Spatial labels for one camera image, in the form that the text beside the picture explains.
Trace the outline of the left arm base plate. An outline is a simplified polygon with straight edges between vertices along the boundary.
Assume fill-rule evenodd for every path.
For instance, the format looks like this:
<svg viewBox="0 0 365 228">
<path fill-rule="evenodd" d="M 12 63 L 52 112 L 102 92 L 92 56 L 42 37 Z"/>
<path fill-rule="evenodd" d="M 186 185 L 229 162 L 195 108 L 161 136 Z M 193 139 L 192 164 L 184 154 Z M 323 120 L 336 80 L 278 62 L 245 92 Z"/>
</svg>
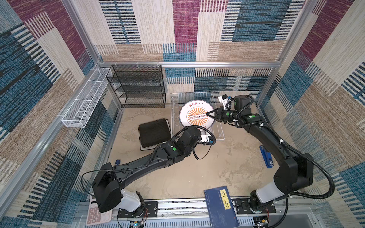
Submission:
<svg viewBox="0 0 365 228">
<path fill-rule="evenodd" d="M 148 218 L 157 217 L 158 202 L 147 201 L 143 202 L 139 208 L 133 212 L 128 212 L 125 209 L 119 209 L 117 218 L 118 219 L 129 219 L 129 218 L 142 218 L 147 215 Z"/>
</svg>

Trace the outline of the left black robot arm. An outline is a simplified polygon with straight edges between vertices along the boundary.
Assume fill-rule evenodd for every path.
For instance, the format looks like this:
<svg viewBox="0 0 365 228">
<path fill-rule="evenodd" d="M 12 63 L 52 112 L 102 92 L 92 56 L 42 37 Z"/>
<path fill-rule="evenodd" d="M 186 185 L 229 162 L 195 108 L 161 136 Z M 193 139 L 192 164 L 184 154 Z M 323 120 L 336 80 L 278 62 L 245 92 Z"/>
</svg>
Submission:
<svg viewBox="0 0 365 228">
<path fill-rule="evenodd" d="M 145 157 L 117 166 L 109 162 L 102 165 L 92 182 L 99 212 L 117 208 L 128 211 L 134 217 L 140 216 L 146 210 L 146 203 L 141 193 L 127 191 L 126 187 L 153 171 L 170 167 L 196 154 L 195 148 L 199 144 L 213 146 L 216 138 L 211 131 L 192 125 L 156 146 Z"/>
</svg>

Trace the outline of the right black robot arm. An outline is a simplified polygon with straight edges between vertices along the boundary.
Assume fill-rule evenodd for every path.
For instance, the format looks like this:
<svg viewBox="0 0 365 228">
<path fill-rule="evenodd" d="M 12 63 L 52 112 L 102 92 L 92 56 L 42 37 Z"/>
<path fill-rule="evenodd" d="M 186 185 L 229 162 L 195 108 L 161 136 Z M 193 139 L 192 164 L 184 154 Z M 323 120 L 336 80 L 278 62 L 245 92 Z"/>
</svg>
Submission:
<svg viewBox="0 0 365 228">
<path fill-rule="evenodd" d="M 282 200 L 292 195 L 318 200 L 333 195 L 335 183 L 330 173 L 319 165 L 310 154 L 301 153 L 283 140 L 265 121 L 264 117 L 253 114 L 251 111 L 252 96 L 230 97 L 222 95 L 218 101 L 222 106 L 207 112 L 207 116 L 217 122 L 244 129 L 261 142 L 264 149 L 271 153 L 279 165 L 272 182 L 251 192 L 249 202 L 251 211 L 259 213 L 274 200 Z M 329 190 L 320 195 L 301 193 L 301 189 L 312 185 L 314 168 L 321 171 L 327 178 Z"/>
</svg>

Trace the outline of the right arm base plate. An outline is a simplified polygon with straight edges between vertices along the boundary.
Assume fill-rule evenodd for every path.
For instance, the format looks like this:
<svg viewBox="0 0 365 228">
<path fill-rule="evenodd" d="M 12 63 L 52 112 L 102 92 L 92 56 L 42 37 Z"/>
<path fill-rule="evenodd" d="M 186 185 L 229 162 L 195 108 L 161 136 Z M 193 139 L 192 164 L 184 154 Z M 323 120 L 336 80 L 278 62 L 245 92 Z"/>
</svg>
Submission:
<svg viewBox="0 0 365 228">
<path fill-rule="evenodd" d="M 237 214 L 262 214 L 262 213 L 276 213 L 277 210 L 272 201 L 267 203 L 258 202 L 256 209 L 250 205 L 250 198 L 235 198 L 231 200 Z"/>
</svg>

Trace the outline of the black square plate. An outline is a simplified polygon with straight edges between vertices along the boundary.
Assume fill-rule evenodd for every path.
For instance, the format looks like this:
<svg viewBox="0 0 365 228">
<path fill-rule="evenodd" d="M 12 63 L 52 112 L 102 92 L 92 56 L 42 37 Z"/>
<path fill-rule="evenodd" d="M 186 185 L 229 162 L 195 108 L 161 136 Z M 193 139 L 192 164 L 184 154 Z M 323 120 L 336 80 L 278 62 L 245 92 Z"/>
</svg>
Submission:
<svg viewBox="0 0 365 228">
<path fill-rule="evenodd" d="M 167 119 L 162 118 L 138 126 L 140 150 L 154 149 L 158 144 L 171 138 L 170 124 Z"/>
</svg>

